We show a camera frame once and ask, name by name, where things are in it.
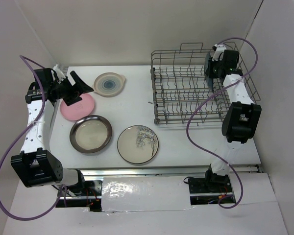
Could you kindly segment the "blue floral plate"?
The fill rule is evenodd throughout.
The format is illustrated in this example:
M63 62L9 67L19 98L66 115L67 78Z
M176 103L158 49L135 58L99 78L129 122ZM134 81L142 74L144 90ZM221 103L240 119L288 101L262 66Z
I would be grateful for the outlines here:
M208 52L205 57L205 65L204 65L204 74L205 80L208 85L208 88L211 92L214 91L213 83L214 83L214 72L213 72L214 62L212 61L212 56Z

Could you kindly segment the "cream plate with tree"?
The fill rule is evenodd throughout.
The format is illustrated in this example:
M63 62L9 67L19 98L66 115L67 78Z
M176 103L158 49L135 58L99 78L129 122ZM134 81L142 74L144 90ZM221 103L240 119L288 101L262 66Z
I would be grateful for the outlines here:
M155 132L143 125L133 125L121 132L117 141L119 155L128 163L145 164L151 161L159 149Z

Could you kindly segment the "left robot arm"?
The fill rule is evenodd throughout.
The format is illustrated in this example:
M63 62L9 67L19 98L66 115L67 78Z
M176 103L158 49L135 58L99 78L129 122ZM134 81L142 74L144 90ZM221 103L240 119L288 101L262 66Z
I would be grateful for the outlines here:
M38 77L30 84L25 95L28 109L25 140L20 153L11 157L11 166L27 188L66 185L75 195L82 195L87 183L81 171L65 169L51 153L51 121L58 100L71 106L81 101L81 95L92 92L93 88L75 71L70 73L74 84L58 68L36 69L35 74Z

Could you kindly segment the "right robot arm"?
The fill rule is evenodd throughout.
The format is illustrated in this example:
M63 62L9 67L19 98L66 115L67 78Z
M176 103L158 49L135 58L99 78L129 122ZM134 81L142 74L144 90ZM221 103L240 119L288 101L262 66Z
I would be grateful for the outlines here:
M206 55L205 80L212 91L214 79L221 80L230 106L221 128L226 143L224 161L215 160L205 173L204 186L209 192L214 192L229 182L229 165L237 158L238 150L243 144L253 138L262 111L261 106L250 98L243 72L237 68L239 52L229 50L224 45L213 46L213 50L213 55Z

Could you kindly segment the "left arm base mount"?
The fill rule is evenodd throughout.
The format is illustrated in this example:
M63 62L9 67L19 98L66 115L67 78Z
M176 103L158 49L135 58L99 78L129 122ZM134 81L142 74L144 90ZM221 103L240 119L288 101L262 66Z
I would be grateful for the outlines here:
M67 187L67 191L61 195L56 208L84 208L91 212L101 212L102 183L102 179L79 178L76 185Z

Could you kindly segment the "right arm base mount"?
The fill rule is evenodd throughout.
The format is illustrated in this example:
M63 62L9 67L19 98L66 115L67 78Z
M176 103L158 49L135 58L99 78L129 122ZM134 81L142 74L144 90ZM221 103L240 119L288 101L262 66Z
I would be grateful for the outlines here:
M229 174L217 175L211 167L204 177L188 176L183 180L188 185L191 205L209 205L235 203Z

